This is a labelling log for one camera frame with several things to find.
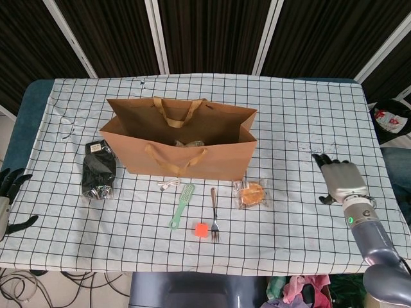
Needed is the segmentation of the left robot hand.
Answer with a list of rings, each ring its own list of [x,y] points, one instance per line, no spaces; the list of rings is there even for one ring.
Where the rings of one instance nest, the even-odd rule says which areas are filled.
[[[18,224],[9,224],[12,204],[21,185],[32,177],[32,174],[24,175],[25,168],[10,171],[6,168],[1,171],[1,241],[6,235],[19,232],[31,227],[37,220],[38,215],[31,216],[27,221]]]

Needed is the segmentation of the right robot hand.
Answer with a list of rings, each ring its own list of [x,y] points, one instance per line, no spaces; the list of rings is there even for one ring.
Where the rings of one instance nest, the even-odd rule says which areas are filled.
[[[321,203],[343,203],[348,197],[362,197],[367,194],[367,186],[354,163],[348,160],[331,160],[326,154],[314,153],[312,157],[320,168],[328,189],[327,196],[319,197]]]

